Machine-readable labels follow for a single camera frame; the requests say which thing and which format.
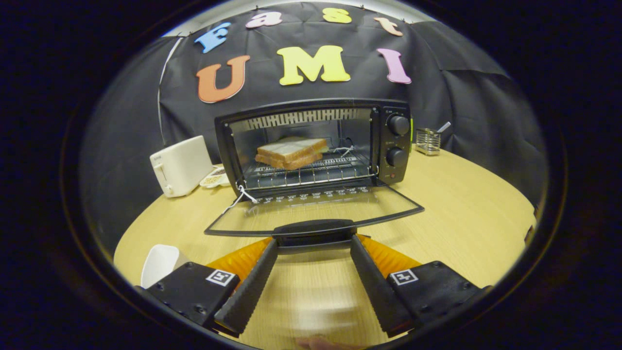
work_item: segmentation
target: metal utensil holder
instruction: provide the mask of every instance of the metal utensil holder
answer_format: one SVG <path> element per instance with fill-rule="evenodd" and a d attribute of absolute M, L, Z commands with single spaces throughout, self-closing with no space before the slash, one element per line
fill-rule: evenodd
<path fill-rule="evenodd" d="M 426 156 L 438 156 L 440 154 L 440 133 L 427 128 L 417 129 L 415 150 Z"/>

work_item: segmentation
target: oven control knob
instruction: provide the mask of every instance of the oven control knob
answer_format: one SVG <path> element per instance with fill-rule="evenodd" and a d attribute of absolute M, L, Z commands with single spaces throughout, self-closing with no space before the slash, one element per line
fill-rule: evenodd
<path fill-rule="evenodd" d="M 408 162 L 408 153 L 400 147 L 393 147 L 387 152 L 387 163 L 390 166 L 404 166 Z"/>
<path fill-rule="evenodd" d="M 389 130 L 391 130 L 392 133 L 398 136 L 406 135 L 406 133 L 411 128 L 411 123 L 410 121 L 408 121 L 408 118 L 398 114 L 389 116 L 389 121 L 387 122 L 387 125 L 389 127 Z"/>

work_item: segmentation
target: white bread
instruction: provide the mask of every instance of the white bread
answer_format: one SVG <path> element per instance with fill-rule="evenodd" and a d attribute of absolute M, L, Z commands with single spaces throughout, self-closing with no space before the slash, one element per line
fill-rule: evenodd
<path fill-rule="evenodd" d="M 289 136 L 259 147 L 255 160 L 277 169 L 295 170 L 321 159 L 326 151 L 326 139 Z"/>

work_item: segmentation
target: oven door handle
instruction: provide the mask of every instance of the oven door handle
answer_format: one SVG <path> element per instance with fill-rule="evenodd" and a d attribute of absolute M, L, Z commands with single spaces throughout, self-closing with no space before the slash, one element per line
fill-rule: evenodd
<path fill-rule="evenodd" d="M 350 247 L 356 225 L 352 220 L 325 219 L 297 222 L 274 229 L 279 254 L 298 254 Z"/>

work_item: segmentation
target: foam letter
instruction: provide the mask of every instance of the foam letter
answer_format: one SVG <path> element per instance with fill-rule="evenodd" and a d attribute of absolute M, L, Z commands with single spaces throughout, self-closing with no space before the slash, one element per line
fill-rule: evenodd
<path fill-rule="evenodd" d="M 198 76 L 198 97 L 206 103 L 214 103 L 235 95 L 244 86 L 244 68 L 249 55 L 238 56 L 227 61 L 231 66 L 231 83 L 226 88 L 216 88 L 216 71 L 220 64 L 213 64 L 197 72 Z"/>
<path fill-rule="evenodd" d="M 347 82 L 350 75 L 346 73 L 341 61 L 339 46 L 324 45 L 317 50 L 315 57 L 311 57 L 300 47 L 284 47 L 276 53 L 283 56 L 284 74 L 279 80 L 281 85 L 300 84 L 304 78 L 298 75 L 298 68 L 312 82 L 317 79 L 320 69 L 324 67 L 322 80 L 325 82 Z"/>
<path fill-rule="evenodd" d="M 399 61 L 399 57 L 401 56 L 399 52 L 389 49 L 376 50 L 382 54 L 384 60 L 387 62 L 387 67 L 389 67 L 389 75 L 387 75 L 387 79 L 389 79 L 390 82 L 402 84 L 410 84 L 412 82 L 412 80 L 406 75 L 404 67 L 402 67 L 402 62 Z"/>
<path fill-rule="evenodd" d="M 280 12 L 265 12 L 251 18 L 251 21 L 246 24 L 246 27 L 257 28 L 261 26 L 274 26 L 282 21 Z"/>
<path fill-rule="evenodd" d="M 402 32 L 394 28 L 394 27 L 397 27 L 397 24 L 393 22 L 389 22 L 388 19 L 384 17 L 375 17 L 374 19 L 380 22 L 380 25 L 384 28 L 385 31 L 388 31 L 389 33 L 395 36 L 398 36 L 398 37 L 404 35 Z"/>
<path fill-rule="evenodd" d="M 225 22 L 220 26 L 208 31 L 207 33 L 201 35 L 195 42 L 200 42 L 203 45 L 203 53 L 206 54 L 211 51 L 214 47 L 222 44 L 227 39 L 225 35 L 227 35 L 228 31 L 225 29 L 230 26 L 231 23 Z"/>
<path fill-rule="evenodd" d="M 334 9 L 332 7 L 327 7 L 322 10 L 324 13 L 324 19 L 328 22 L 334 23 L 350 23 L 352 22 L 352 18 L 348 16 L 348 11 L 344 9 Z"/>

